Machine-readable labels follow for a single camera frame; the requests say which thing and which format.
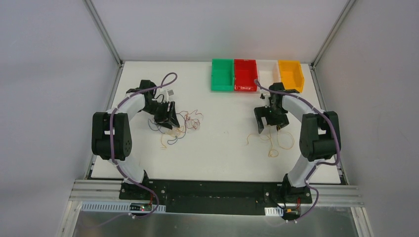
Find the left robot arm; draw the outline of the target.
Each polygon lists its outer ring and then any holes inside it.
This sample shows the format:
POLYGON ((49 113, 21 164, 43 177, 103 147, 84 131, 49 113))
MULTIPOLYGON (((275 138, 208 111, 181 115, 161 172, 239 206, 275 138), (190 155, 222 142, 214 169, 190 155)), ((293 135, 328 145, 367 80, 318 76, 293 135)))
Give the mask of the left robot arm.
POLYGON ((94 155, 111 163, 133 195, 143 200, 151 192, 148 175, 140 164, 135 163, 131 153, 133 141, 130 121, 139 112, 152 115, 153 122, 160 127, 180 127, 170 93, 161 91, 150 80, 142 80, 139 87, 126 92, 116 107, 93 115, 91 149, 94 155))

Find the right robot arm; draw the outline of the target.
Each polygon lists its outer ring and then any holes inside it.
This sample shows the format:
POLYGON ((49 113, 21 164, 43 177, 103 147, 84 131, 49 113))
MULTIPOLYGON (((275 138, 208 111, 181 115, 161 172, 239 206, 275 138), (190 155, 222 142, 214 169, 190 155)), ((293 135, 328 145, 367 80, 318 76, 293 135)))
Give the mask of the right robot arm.
POLYGON ((340 156, 340 131, 338 115, 334 111, 317 109, 300 96, 295 89, 285 89, 283 83, 275 82, 261 94, 265 105, 254 108, 258 133, 265 125, 277 129, 289 125, 288 114, 301 124, 298 158, 293 169, 287 173, 279 189, 279 196, 286 202, 304 198, 309 192, 308 182, 319 165, 331 165, 329 160, 340 156))

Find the white plastic bin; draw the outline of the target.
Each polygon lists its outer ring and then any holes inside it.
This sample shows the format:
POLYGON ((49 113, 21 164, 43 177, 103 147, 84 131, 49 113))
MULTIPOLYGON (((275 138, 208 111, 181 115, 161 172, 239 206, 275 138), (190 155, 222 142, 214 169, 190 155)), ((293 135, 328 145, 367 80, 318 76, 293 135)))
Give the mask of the white plastic bin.
POLYGON ((281 82, 278 60, 256 60, 256 66, 262 87, 269 88, 272 84, 281 82))

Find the red plastic bin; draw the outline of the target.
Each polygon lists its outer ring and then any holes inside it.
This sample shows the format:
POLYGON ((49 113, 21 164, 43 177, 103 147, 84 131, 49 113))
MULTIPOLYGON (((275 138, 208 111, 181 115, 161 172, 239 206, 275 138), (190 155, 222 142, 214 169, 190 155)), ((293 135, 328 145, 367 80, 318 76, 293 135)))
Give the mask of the red plastic bin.
POLYGON ((256 92, 258 78, 256 60, 234 59, 234 91, 256 92))

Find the yellow plastic bin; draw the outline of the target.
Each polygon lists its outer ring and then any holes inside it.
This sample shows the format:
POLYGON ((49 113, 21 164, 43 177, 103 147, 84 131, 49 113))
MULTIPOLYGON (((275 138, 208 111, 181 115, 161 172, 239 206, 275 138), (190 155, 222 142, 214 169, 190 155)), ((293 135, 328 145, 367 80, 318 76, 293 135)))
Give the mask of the yellow plastic bin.
POLYGON ((299 61, 292 60, 279 60, 279 73, 281 83, 287 90, 296 90, 299 93, 303 92, 304 88, 304 75, 299 61))

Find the green plastic bin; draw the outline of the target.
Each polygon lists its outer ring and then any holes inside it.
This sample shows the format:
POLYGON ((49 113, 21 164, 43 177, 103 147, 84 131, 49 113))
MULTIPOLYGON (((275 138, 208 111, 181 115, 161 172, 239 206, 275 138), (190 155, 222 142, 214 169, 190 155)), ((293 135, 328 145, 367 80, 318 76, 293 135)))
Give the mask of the green plastic bin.
POLYGON ((211 90, 231 92, 234 90, 234 60, 212 59, 211 90))

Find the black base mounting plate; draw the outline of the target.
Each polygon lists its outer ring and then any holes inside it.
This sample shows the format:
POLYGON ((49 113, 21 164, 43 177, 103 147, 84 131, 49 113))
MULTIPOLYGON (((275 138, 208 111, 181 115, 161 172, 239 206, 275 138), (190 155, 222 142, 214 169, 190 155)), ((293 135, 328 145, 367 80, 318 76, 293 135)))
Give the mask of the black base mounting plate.
POLYGON ((282 183, 149 180, 146 189, 122 183, 122 200, 152 201, 169 213, 264 215, 265 208, 311 204, 308 188, 291 191, 282 183))

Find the aluminium front frame rail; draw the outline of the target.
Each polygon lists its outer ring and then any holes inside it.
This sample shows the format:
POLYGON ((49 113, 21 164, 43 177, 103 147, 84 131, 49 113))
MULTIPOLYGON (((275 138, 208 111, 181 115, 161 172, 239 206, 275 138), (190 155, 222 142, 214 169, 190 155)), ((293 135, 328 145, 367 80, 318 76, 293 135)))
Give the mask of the aluminium front frame rail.
MULTIPOLYGON (((76 180, 70 200, 119 201, 121 180, 76 180)), ((313 184, 319 191, 319 207, 364 207, 357 186, 313 184)))

